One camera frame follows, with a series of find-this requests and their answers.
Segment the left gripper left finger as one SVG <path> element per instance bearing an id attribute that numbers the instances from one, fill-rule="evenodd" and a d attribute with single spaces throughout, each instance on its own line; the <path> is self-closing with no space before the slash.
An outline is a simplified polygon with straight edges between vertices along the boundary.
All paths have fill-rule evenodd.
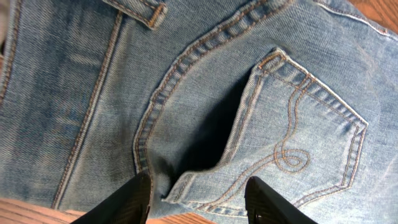
<path id="1" fill-rule="evenodd" d="M 141 172 L 72 224 L 145 224 L 151 179 Z"/>

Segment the light blue denim jeans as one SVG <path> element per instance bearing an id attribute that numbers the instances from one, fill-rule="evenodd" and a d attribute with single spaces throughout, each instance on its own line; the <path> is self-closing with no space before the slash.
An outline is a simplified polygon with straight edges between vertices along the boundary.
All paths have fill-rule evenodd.
<path id="1" fill-rule="evenodd" d="M 397 34 L 344 0 L 1 2 L 1 222 L 70 223 L 137 174 L 150 218 L 397 222 Z"/>

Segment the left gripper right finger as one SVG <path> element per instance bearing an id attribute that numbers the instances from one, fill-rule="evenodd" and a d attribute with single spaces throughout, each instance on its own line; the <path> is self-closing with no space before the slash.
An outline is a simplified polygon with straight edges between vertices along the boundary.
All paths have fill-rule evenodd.
<path id="1" fill-rule="evenodd" d="M 249 224 L 317 224 L 259 177 L 249 178 L 244 198 Z"/>

